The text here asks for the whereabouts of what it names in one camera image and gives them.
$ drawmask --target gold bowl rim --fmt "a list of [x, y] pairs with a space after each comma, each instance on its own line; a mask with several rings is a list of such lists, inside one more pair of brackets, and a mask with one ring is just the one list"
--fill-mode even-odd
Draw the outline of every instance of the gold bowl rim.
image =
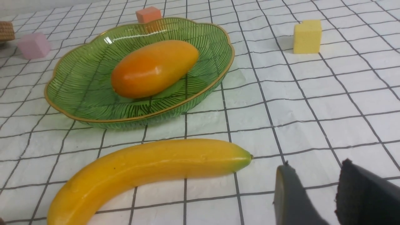
[[[76, 116], [74, 116], [74, 115], [69, 114], [69, 113], [66, 112], [65, 110], [61, 109], [60, 107], [58, 107], [56, 104], [54, 104], [54, 103], [49, 99], [49, 96], [47, 95], [47, 88], [48, 88], [49, 84], [50, 84], [50, 83], [54, 80], [54, 78], [56, 77], [56, 71], [57, 71], [57, 68], [58, 68], [60, 62], [61, 62], [61, 61], [64, 59], [64, 57], [66, 57], [68, 54], [70, 54], [71, 52], [75, 51], [75, 50], [78, 49], [78, 48], [81, 48], [81, 47], [83, 47], [83, 46], [92, 44], [95, 40], [97, 40], [98, 38], [100, 38], [100, 37], [103, 36], [104, 34], [108, 33], [109, 31], [112, 31], [112, 30], [114, 30], [114, 29], [116, 29], [116, 28], [121, 28], [121, 27], [124, 27], [124, 26], [132, 26], [132, 25], [134, 25], [134, 26], [137, 26], [137, 25], [144, 26], [144, 25], [146, 25], [146, 24], [154, 23], [155, 21], [164, 20], [164, 19], [180, 19], [180, 20], [187, 20], [187, 21], [189, 21], [189, 22], [192, 22], [192, 23], [198, 24], [198, 25], [202, 25], [202, 24], [211, 25], [211, 26], [215, 26], [215, 27], [221, 29], [221, 30], [224, 32], [225, 36], [227, 37], [227, 44], [228, 44], [229, 47], [232, 49], [232, 55], [231, 55], [231, 58], [230, 58], [230, 61], [229, 61], [228, 65], [227, 65], [227, 66], [225, 67], [225, 69], [219, 74], [218, 78], [215, 79], [215, 80], [214, 80], [210, 85], [208, 85], [206, 88], [204, 88], [204, 89], [201, 90], [200, 92], [196, 93], [194, 96], [192, 96], [192, 97], [190, 97], [190, 98], [188, 98], [188, 99], [186, 99], [186, 100], [184, 100], [184, 101], [182, 101], [182, 102], [180, 102], [180, 103], [178, 103], [178, 104], [175, 104], [175, 105], [173, 105], [173, 106], [171, 106], [171, 107], [165, 108], [165, 109], [163, 109], [163, 110], [160, 110], [160, 111], [157, 111], [157, 112], [154, 112], [154, 113], [150, 113], [150, 114], [146, 114], [146, 115], [143, 115], [143, 116], [139, 116], [139, 117], [131, 117], [131, 118], [126, 118], [126, 119], [112, 119], [112, 120], [95, 120], [95, 119], [84, 119], [84, 118], [76, 117]], [[96, 37], [95, 37], [93, 40], [91, 40], [90, 42], [84, 43], [84, 44], [82, 44], [82, 45], [80, 45], [80, 46], [77, 46], [77, 47], [71, 49], [70, 51], [68, 51], [66, 54], [64, 54], [64, 55], [58, 60], [56, 66], [54, 67], [54, 69], [53, 69], [53, 75], [52, 75], [51, 79], [46, 83], [46, 86], [45, 86], [45, 88], [44, 88], [44, 97], [45, 97], [46, 101], [49, 103], [49, 105], [52, 106], [53, 108], [55, 108], [57, 111], [61, 112], [62, 114], [66, 115], [67, 117], [69, 117], [69, 118], [71, 118], [71, 119], [74, 119], [74, 120], [77, 120], [77, 121], [81, 121], [81, 122], [87, 122], [87, 123], [117, 123], [117, 122], [128, 122], [128, 121], [141, 120], [141, 119], [145, 119], [145, 118], [148, 118], [148, 117], [156, 116], [156, 115], [158, 115], [158, 114], [161, 114], [161, 113], [170, 111], [170, 110], [172, 110], [172, 109], [174, 109], [174, 108], [177, 108], [177, 107], [179, 107], [179, 106], [181, 106], [181, 105], [183, 105], [183, 104], [185, 104], [185, 103], [187, 103], [187, 102], [190, 102], [190, 101], [193, 100], [194, 98], [196, 98], [196, 97], [200, 96], [201, 94], [203, 94], [204, 92], [206, 92], [206, 91], [209, 90], [212, 86], [214, 86], [214, 84], [216, 84], [216, 83], [223, 77], [223, 75], [224, 75], [225, 73], [227, 73], [227, 71], [229, 70], [229, 68], [231, 67], [231, 65], [232, 65], [232, 63], [233, 63], [234, 58], [235, 58], [235, 49], [234, 49], [234, 47], [233, 47], [233, 45], [232, 45], [232, 43], [231, 43], [231, 41], [230, 41], [230, 38], [229, 38], [228, 33], [227, 33], [222, 27], [220, 27], [219, 25], [216, 25], [216, 24], [212, 24], [212, 23], [198, 23], [198, 22], [195, 22], [195, 21], [193, 21], [193, 20], [186, 19], [186, 18], [181, 18], [181, 17], [166, 17], [166, 18], [161, 18], [161, 19], [153, 20], [153, 21], [151, 21], [151, 22], [143, 23], [143, 24], [138, 24], [138, 23], [124, 24], [124, 25], [121, 25], [121, 26], [116, 26], [116, 27], [113, 27], [113, 28], [111, 28], [111, 29], [108, 29], [108, 30], [104, 31], [103, 33], [99, 34], [98, 36], [96, 36]]]

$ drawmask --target green glass bowl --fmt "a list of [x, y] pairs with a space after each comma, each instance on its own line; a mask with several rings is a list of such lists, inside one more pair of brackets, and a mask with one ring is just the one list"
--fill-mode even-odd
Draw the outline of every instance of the green glass bowl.
[[[126, 55], [171, 39], [187, 41], [200, 53], [185, 77], [151, 98], [123, 98], [113, 91], [111, 72]], [[44, 95], [56, 110], [86, 125], [131, 129], [179, 116], [195, 107], [220, 85], [234, 55], [228, 34], [214, 24], [170, 17], [122, 25], [65, 54]]]

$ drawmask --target banana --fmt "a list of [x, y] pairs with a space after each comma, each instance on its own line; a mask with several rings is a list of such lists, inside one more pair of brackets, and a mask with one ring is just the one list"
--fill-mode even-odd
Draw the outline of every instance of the banana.
[[134, 187], [177, 179], [218, 177], [250, 164], [238, 145], [214, 139], [165, 140], [105, 155], [77, 172], [56, 194], [48, 225], [86, 225], [113, 197]]

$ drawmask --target woven block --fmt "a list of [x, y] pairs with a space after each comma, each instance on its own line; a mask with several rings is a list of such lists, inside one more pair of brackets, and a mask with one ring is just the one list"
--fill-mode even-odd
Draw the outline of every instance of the woven block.
[[14, 27], [11, 22], [0, 21], [0, 42], [14, 40]]

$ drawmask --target white grid cloth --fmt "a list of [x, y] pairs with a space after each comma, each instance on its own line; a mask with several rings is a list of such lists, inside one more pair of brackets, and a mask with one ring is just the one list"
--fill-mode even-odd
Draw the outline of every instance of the white grid cloth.
[[[135, 131], [86, 127], [49, 107], [45, 84], [66, 52], [148, 6], [223, 27], [236, 50], [220, 88], [189, 113]], [[294, 25], [320, 19], [320, 54], [294, 55]], [[275, 172], [289, 161], [318, 212], [338, 224], [340, 164], [400, 185], [400, 1], [111, 0], [9, 16], [16, 38], [43, 32], [46, 58], [0, 50], [0, 217], [45, 225], [50, 202], [79, 169], [118, 149], [159, 139], [212, 138], [250, 151], [226, 177], [140, 186], [90, 225], [274, 225]]]

